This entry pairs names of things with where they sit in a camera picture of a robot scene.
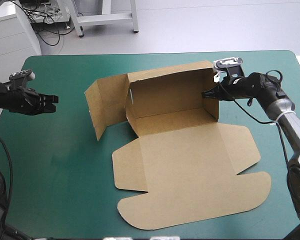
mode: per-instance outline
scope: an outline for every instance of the folded cardboard panel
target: folded cardboard panel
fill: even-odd
[[[232,134],[232,127],[211,123],[151,134],[116,150],[112,155],[116,187],[148,192],[122,199],[121,216],[136,228],[155,230],[240,213],[263,203],[271,178],[266,172],[236,175],[260,155],[249,131],[236,126]],[[247,139],[250,148],[242,155],[233,144]],[[134,158],[135,153],[142,157]]]
[[[140,229],[244,212],[268,196],[266,172],[237,175],[260,160],[250,131],[217,123],[219,102],[208,61],[97,80],[86,91],[99,140],[106,126],[128,120],[138,139],[113,155],[115,186],[143,191],[118,203]]]

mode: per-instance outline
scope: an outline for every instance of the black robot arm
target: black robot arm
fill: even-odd
[[[0,108],[25,115],[54,113],[58,97],[27,88],[27,82],[33,79],[35,74],[31,70],[23,70],[11,74],[8,82],[0,82]]]
[[[300,219],[300,119],[294,112],[295,104],[281,88],[283,76],[279,71],[274,70],[279,73],[279,79],[269,75],[273,70],[266,74],[253,72],[245,77],[241,68],[242,63],[240,57],[214,61],[213,69],[217,72],[214,79],[218,84],[203,92],[202,97],[220,101],[249,99],[248,106],[252,104],[253,99],[256,99],[269,119],[272,120],[266,123],[276,123],[280,134],[281,129],[283,130],[293,149],[291,159],[289,161],[286,159],[288,161],[287,186],[297,216]],[[221,82],[219,82],[220,73],[226,73]],[[287,158],[284,145],[283,149],[285,158]],[[300,225],[293,231],[293,234],[288,235],[285,239],[300,240]]]

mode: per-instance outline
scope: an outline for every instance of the cable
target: cable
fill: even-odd
[[[0,240],[2,240],[2,239],[4,238],[5,232],[6,232],[6,229],[4,229],[4,230],[2,231],[2,234],[1,234]]]
[[[224,88],[224,86],[222,86],[222,84],[219,82],[220,87],[223,89],[223,91],[229,95],[229,97],[232,98],[232,100],[234,101],[234,103],[242,110],[244,111],[250,118],[252,118],[253,120],[255,120],[257,123],[259,124],[273,124],[274,121],[260,121],[258,119],[256,119],[254,116],[252,116],[249,112],[247,112],[247,110],[245,110],[237,101],[236,99]]]
[[[2,140],[2,138],[0,137],[0,143],[3,146],[3,149],[5,151],[6,157],[8,159],[8,164],[9,164],[9,173],[10,173],[10,184],[9,184],[9,192],[8,192],[8,204],[7,204],[7,208],[3,213],[2,219],[1,219],[1,225],[2,228],[5,227],[6,225],[6,218],[7,218],[7,214],[8,214],[8,210],[10,207],[10,203],[11,203],[11,196],[12,196],[12,190],[13,190],[13,183],[14,183],[14,174],[13,174],[13,168],[12,168],[12,161],[11,161],[11,157],[10,157],[10,153],[8,151],[8,148],[5,144],[5,142]]]
[[[50,44],[50,43],[48,43],[47,41],[45,41],[45,40],[43,39],[43,37],[40,35],[40,33],[39,33],[39,32],[42,32],[42,31],[36,31],[36,34],[41,38],[41,40],[42,40],[45,44],[47,44],[47,45],[49,45],[49,46],[56,46],[56,45],[59,44],[59,42],[60,42],[59,28],[58,28],[56,22],[54,21],[54,19],[52,18],[51,15],[47,14],[46,12],[43,12],[43,11],[37,11],[37,10],[28,10],[28,12],[27,12],[27,9],[24,9],[22,6],[20,6],[19,4],[15,3],[14,1],[12,1],[12,0],[7,0],[7,1],[8,1],[8,2],[11,2],[11,3],[13,3],[13,4],[15,4],[18,8],[20,8],[20,9],[23,11],[23,13],[27,16],[27,18],[30,20],[31,23],[36,23],[36,21],[35,21],[35,20],[33,19],[33,17],[31,16],[31,15],[33,15],[34,12],[36,12],[36,13],[43,13],[43,14],[46,15],[46,16],[43,18],[43,22],[45,22],[45,18],[51,18],[51,20],[52,20],[53,23],[55,24],[56,29],[57,29],[57,32],[58,32],[58,40],[57,40],[57,42],[56,42],[55,44]]]
[[[70,31],[68,31],[67,33],[56,33],[56,32],[53,32],[53,31],[50,31],[48,29],[45,29],[45,31],[49,32],[49,33],[52,33],[52,34],[59,34],[59,35],[68,35],[69,33],[73,32],[73,30],[75,30],[75,27],[73,27]]]
[[[266,77],[268,79],[268,73],[270,72],[277,72],[279,73],[280,75],[280,80],[279,80],[279,83],[280,84],[282,82],[282,79],[283,79],[283,76],[282,76],[282,73],[278,70],[271,70],[271,71],[268,71],[266,73]],[[292,203],[295,204],[295,202],[297,202],[297,204],[300,206],[300,201],[297,197],[295,197],[295,194],[294,192],[292,191],[292,187],[291,187],[291,182],[288,180],[290,179],[290,175],[291,175],[291,171],[289,169],[289,160],[288,160],[288,155],[287,155],[287,150],[286,150],[286,145],[285,145],[285,141],[284,141],[284,138],[283,138],[283,135],[282,135],[282,129],[281,129],[281,126],[279,125],[278,122],[275,122],[275,121],[260,121],[258,119],[256,119],[254,116],[252,116],[249,112],[247,112],[237,101],[236,99],[222,86],[222,84],[219,82],[219,85],[220,87],[225,91],[226,94],[228,94],[234,101],[234,103],[242,110],[244,111],[250,118],[252,118],[253,120],[255,120],[256,122],[260,123],[260,124],[273,124],[275,123],[275,125],[277,126],[277,129],[278,129],[278,132],[279,132],[279,137],[280,137],[280,142],[281,142],[281,146],[282,146],[282,150],[283,150],[283,156],[284,156],[284,161],[285,161],[285,165],[286,165],[286,169],[287,169],[287,180],[286,180],[286,184],[287,184],[287,187],[288,187],[288,191],[291,195],[291,198],[292,198]]]

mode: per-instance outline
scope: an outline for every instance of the unfolded cardboard box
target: unfolded cardboard box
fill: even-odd
[[[194,62],[101,78],[85,92],[96,137],[128,120],[138,138],[112,154],[132,226],[154,230],[256,208],[267,198],[266,172],[239,174],[260,160],[250,131],[218,123],[212,64]]]

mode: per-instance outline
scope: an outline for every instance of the green tabletop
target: green tabletop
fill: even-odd
[[[261,161],[247,172],[266,171],[272,178],[270,194],[261,206],[248,212],[150,231],[134,228],[118,213],[118,201],[138,193],[115,188],[111,156],[136,135],[130,125],[123,122],[108,127],[98,142],[85,90],[98,78],[226,57],[242,57],[246,75],[280,70],[284,76],[282,88],[294,101],[300,117],[300,66],[290,51],[28,58],[23,69],[32,69],[36,74],[28,86],[39,93],[58,95],[59,104],[53,114],[27,116],[4,110],[0,117],[0,136],[8,146],[14,167],[7,222],[30,236],[55,238],[174,235],[278,239],[289,233],[299,220],[286,187],[287,170],[277,128],[256,123],[233,102],[220,102],[219,122],[244,125],[251,130]],[[247,106],[246,100],[239,102]],[[246,108],[260,120],[267,120],[257,101]],[[1,145],[0,169],[9,182]]]

